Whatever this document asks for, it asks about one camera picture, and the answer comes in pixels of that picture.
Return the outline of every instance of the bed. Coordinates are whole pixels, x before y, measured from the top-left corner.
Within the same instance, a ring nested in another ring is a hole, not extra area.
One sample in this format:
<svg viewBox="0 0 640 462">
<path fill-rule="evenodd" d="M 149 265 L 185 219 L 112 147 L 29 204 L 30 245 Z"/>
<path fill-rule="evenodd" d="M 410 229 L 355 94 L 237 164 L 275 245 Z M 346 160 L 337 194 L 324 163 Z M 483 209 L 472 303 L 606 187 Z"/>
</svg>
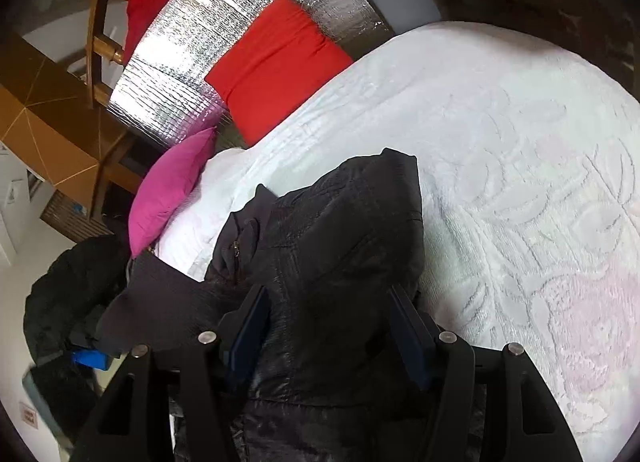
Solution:
<svg viewBox="0 0 640 462">
<path fill-rule="evenodd" d="M 640 106 L 571 52 L 493 26 L 397 36 L 261 142 L 225 150 L 160 238 L 204 277 L 229 212 L 345 159 L 418 158 L 420 304 L 471 344 L 522 343 L 586 462 L 613 460 L 640 420 Z"/>
</svg>

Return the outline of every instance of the bed sheet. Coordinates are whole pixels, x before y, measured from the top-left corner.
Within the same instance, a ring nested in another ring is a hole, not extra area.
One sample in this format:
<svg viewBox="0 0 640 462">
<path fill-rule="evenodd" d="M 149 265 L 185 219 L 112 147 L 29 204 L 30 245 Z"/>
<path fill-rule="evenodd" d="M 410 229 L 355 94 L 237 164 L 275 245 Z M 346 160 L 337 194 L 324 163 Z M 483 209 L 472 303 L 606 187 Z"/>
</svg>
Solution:
<svg viewBox="0 0 640 462">
<path fill-rule="evenodd" d="M 249 150 L 207 164 L 158 255 L 201 280 L 229 212 L 352 156 L 418 159 L 421 305 L 471 344 L 522 343 L 586 462 L 640 420 L 640 106 L 520 33 L 437 23 L 357 61 Z"/>
</svg>

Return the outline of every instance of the silver foil mat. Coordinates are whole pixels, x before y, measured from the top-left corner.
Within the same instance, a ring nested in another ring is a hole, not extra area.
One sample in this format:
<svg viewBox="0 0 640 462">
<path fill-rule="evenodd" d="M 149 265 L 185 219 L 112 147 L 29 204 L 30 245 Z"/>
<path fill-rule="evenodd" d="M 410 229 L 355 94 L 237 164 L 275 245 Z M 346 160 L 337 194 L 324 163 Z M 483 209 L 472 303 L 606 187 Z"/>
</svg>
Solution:
<svg viewBox="0 0 640 462">
<path fill-rule="evenodd" d="M 272 0 L 170 0 L 138 44 L 109 108 L 169 147 L 228 112 L 204 81 Z M 358 59 L 392 36 L 366 0 L 297 0 L 322 31 Z"/>
</svg>

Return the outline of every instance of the blue object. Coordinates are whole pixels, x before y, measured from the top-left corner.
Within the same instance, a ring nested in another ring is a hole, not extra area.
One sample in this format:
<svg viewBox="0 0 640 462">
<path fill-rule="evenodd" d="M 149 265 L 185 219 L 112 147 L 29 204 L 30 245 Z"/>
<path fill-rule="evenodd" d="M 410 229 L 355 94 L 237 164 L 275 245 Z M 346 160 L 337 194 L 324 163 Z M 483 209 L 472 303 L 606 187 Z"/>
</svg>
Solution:
<svg viewBox="0 0 640 462">
<path fill-rule="evenodd" d="M 108 355 L 103 354 L 100 350 L 77 350 L 71 354 L 71 360 L 79 365 L 98 370 L 108 370 L 111 364 Z"/>
</svg>

